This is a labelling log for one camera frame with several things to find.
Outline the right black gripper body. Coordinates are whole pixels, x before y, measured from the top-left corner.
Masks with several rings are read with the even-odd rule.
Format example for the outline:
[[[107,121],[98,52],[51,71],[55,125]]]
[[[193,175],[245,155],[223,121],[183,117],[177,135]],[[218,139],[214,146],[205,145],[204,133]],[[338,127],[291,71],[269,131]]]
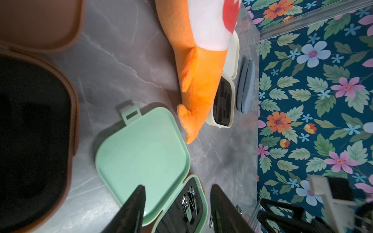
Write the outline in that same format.
[[[334,230],[321,218],[316,217],[307,222],[304,220],[305,208],[293,204],[276,202],[269,199],[261,199],[257,219],[266,232],[274,233],[271,224],[276,224],[285,233],[333,233]],[[272,210],[273,207],[292,211],[291,217],[278,215]]]

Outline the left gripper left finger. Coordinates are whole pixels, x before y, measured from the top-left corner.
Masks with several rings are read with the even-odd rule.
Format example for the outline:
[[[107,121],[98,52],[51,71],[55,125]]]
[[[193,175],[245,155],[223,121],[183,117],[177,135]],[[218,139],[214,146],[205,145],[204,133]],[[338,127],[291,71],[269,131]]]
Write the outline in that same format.
[[[102,233],[141,233],[146,191],[138,185]]]

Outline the brown clipper case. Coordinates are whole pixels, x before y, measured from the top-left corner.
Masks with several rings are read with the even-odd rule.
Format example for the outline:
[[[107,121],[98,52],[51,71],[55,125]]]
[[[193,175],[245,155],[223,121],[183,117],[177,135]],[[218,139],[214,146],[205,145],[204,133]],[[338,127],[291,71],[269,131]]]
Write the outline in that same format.
[[[1,232],[50,219],[71,186],[79,146],[73,85],[41,54],[78,38],[85,1],[1,1]]]

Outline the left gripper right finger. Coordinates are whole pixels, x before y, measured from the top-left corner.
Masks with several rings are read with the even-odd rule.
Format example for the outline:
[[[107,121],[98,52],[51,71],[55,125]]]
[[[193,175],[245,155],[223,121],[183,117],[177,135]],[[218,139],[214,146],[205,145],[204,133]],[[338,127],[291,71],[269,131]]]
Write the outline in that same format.
[[[210,205],[215,233],[254,233],[217,184],[211,188]]]

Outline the green clipper case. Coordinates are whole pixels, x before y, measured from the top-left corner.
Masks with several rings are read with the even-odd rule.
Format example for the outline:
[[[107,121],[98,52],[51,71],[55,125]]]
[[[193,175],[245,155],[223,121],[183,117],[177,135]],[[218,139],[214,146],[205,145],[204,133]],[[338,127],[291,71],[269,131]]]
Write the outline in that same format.
[[[208,205],[200,178],[190,172],[190,154],[172,113],[157,107],[121,114],[124,128],[99,147],[96,169],[120,205],[143,185],[146,203],[141,233],[200,233]]]

